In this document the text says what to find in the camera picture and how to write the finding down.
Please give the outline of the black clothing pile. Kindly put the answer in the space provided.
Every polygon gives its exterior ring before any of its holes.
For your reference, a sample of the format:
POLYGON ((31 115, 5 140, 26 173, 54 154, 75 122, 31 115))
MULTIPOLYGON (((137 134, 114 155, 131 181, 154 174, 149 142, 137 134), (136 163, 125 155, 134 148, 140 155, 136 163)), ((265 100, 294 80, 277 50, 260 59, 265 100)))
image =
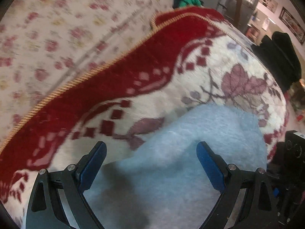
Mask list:
POLYGON ((273 75, 282 92, 286 93, 301 79, 301 63, 287 33, 276 31, 271 37, 265 35, 261 43, 253 44, 251 49, 273 75))

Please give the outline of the red cream floral blanket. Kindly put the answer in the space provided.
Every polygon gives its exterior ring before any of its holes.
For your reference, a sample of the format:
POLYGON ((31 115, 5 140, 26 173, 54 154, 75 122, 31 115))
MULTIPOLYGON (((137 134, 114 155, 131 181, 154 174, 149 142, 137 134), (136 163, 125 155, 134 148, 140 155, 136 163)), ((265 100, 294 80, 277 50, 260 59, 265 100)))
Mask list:
POLYGON ((158 14, 152 27, 132 50, 43 98, 3 142, 1 202, 17 225, 31 174, 67 163, 98 140, 107 144, 108 160, 128 157, 195 106, 257 115, 264 159, 272 160, 285 131, 286 100, 241 34, 215 10, 199 7, 158 14))

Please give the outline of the pink floral quilt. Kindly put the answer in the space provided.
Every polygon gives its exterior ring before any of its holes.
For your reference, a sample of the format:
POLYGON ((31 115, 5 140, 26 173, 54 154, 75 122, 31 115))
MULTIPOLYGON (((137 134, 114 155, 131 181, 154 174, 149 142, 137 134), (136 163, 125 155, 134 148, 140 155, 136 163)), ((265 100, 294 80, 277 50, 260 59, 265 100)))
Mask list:
POLYGON ((1 140, 44 97, 131 49, 173 0, 14 0, 1 20, 1 140))

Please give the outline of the green cloth item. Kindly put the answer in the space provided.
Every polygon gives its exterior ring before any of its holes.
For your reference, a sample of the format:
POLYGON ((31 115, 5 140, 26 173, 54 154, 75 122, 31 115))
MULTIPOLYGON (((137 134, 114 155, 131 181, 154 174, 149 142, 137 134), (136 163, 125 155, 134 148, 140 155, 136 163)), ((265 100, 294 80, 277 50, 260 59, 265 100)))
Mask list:
POLYGON ((187 6, 203 6, 204 2, 201 0, 174 0, 173 9, 187 7, 187 6))

